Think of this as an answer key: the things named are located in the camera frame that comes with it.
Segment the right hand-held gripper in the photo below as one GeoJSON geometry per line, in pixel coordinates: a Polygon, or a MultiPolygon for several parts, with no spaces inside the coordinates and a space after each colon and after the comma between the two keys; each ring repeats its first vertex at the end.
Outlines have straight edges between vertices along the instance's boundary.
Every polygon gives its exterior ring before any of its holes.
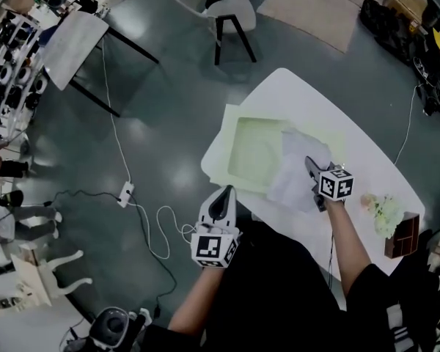
{"type": "Polygon", "coordinates": [[[304,163],[309,176],[315,181],[312,191],[320,212],[326,210],[325,199],[344,202],[352,194],[354,176],[341,165],[331,162],[327,169],[321,169],[309,156],[304,163]]]}

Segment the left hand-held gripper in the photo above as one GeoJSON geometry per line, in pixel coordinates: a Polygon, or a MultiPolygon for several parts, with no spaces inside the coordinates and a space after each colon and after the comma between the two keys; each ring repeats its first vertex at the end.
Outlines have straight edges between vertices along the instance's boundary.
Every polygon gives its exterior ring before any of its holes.
{"type": "Polygon", "coordinates": [[[201,205],[196,231],[191,235],[191,258],[203,268],[227,268],[239,246],[236,227],[236,190],[223,186],[201,205]]]}

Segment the white cloth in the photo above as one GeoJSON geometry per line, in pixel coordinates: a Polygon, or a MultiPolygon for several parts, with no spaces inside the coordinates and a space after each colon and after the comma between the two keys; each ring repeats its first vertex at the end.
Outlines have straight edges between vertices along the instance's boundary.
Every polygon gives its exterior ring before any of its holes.
{"type": "Polygon", "coordinates": [[[316,208],[312,188],[316,185],[305,165],[309,156],[320,169],[327,169],[332,155],[327,144],[295,128],[282,132],[282,160],[266,194],[267,199],[293,211],[316,208]]]}

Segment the pale green tray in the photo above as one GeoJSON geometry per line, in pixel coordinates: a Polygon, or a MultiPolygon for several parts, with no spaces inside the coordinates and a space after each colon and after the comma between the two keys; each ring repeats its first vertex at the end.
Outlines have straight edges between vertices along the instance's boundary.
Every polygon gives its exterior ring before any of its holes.
{"type": "Polygon", "coordinates": [[[282,132],[297,130],[327,144],[336,161],[345,160],[343,135],[310,122],[294,122],[267,110],[227,104],[221,129],[202,161],[212,183],[264,194],[282,161],[282,132]]]}

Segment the person's right forearm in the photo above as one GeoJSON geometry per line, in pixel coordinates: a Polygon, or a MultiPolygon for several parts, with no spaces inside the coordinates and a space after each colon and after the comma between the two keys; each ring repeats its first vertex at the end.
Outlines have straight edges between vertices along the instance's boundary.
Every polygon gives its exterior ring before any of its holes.
{"type": "Polygon", "coordinates": [[[371,264],[370,257],[359,238],[351,218],[341,201],[325,199],[336,256],[345,297],[360,273],[371,264]]]}

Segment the person's left forearm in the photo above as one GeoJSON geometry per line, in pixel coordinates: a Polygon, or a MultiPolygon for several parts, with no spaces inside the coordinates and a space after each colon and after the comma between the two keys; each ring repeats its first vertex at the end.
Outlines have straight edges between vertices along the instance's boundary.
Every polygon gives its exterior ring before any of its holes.
{"type": "Polygon", "coordinates": [[[168,330],[199,337],[221,284],[224,268],[204,268],[180,307],[172,316],[168,330]]]}

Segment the pink vase with white flowers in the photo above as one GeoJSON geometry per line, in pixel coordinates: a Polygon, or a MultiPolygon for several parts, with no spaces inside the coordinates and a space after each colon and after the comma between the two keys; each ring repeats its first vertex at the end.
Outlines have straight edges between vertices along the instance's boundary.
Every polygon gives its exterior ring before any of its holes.
{"type": "Polygon", "coordinates": [[[375,232],[382,238],[390,239],[404,219],[404,211],[399,202],[388,194],[363,194],[360,201],[373,218],[375,232]]]}

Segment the white power strip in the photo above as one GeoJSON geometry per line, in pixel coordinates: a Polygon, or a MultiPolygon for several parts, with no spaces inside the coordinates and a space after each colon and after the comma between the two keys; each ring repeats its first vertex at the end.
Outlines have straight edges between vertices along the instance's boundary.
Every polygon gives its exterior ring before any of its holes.
{"type": "Polygon", "coordinates": [[[120,207],[125,208],[128,205],[129,201],[131,200],[133,190],[134,184],[132,184],[130,181],[126,181],[117,200],[117,203],[120,207]]]}

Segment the person's black clothing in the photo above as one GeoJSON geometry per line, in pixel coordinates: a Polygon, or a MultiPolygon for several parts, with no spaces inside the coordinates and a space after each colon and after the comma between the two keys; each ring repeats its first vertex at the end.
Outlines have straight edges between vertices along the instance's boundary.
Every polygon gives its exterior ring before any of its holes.
{"type": "Polygon", "coordinates": [[[394,276],[370,264],[340,309],[308,250],[251,221],[208,314],[191,337],[151,325],[142,352],[433,352],[437,275],[409,264],[394,276]]]}

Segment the brown wooden organizer box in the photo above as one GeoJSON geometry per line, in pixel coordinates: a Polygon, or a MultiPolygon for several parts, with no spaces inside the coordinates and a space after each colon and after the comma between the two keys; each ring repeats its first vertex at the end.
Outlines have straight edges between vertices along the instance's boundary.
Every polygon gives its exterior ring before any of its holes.
{"type": "Polygon", "coordinates": [[[419,223],[418,213],[405,212],[393,236],[385,241],[384,255],[396,259],[413,254],[418,247],[419,223]]]}

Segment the white humanoid robot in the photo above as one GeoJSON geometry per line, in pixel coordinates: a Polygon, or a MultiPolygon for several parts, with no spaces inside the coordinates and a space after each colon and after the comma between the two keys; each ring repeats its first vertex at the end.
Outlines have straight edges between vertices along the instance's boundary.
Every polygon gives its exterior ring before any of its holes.
{"type": "Polygon", "coordinates": [[[152,323],[150,312],[141,308],[127,312],[118,307],[105,308],[89,329],[91,352],[140,352],[139,336],[152,323]]]}

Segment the black bag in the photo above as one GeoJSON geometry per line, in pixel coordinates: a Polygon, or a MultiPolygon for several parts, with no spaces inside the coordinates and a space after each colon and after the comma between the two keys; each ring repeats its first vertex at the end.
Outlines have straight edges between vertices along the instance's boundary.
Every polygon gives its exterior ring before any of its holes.
{"type": "Polygon", "coordinates": [[[404,16],[396,16],[388,7],[375,0],[364,0],[359,19],[374,36],[375,41],[403,64],[411,66],[422,42],[422,34],[409,29],[404,16]]]}

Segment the beige rug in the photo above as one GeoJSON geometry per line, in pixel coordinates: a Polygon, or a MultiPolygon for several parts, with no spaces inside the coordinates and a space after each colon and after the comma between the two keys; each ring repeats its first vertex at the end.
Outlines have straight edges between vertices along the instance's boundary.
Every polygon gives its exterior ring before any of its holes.
{"type": "Polygon", "coordinates": [[[265,0],[257,12],[300,29],[344,54],[359,6],[350,0],[265,0]]]}

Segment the grey table with black legs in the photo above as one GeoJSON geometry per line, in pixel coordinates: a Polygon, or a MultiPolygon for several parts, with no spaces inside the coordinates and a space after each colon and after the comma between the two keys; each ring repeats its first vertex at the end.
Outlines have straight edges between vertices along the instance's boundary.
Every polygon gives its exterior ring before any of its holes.
{"type": "Polygon", "coordinates": [[[74,80],[87,57],[106,34],[117,38],[154,63],[159,63],[150,52],[113,29],[103,19],[81,11],[74,11],[61,21],[44,46],[41,58],[48,77],[59,90],[71,86],[112,116],[119,117],[108,104],[74,80]]]}

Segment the shelf of black headsets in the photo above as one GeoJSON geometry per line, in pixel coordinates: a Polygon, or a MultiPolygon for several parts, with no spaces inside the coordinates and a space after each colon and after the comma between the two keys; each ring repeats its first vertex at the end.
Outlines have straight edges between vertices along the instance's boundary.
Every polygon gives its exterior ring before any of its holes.
{"type": "Polygon", "coordinates": [[[27,129],[47,87],[42,33],[25,15],[5,10],[0,16],[0,141],[12,142],[27,129]]]}

